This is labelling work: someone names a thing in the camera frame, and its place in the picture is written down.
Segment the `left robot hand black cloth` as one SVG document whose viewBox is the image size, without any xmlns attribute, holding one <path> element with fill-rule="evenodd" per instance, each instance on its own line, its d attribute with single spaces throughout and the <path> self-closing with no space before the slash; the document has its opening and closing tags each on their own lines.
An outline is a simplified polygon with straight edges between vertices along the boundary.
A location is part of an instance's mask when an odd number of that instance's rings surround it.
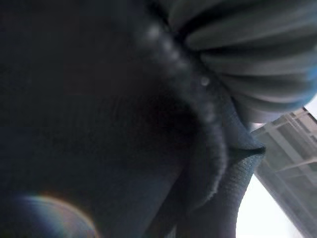
<svg viewBox="0 0 317 238">
<path fill-rule="evenodd" d="M 314 0 L 163 0 L 168 25 L 213 71 L 248 121 L 265 123 L 317 93 Z"/>
</svg>

